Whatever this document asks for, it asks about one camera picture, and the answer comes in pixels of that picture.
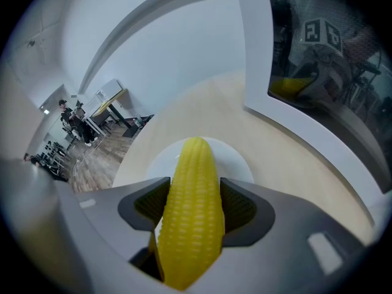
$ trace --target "yellow corn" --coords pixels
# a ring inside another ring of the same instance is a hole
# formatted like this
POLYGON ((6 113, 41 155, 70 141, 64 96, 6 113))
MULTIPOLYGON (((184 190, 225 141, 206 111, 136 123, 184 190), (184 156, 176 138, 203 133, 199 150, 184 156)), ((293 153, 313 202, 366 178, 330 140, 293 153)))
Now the yellow corn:
POLYGON ((282 78, 271 84, 269 90, 288 100, 295 100, 313 78, 282 78))
POLYGON ((201 137, 186 140, 158 237, 165 284, 185 290, 218 258, 224 216, 215 161, 201 137))

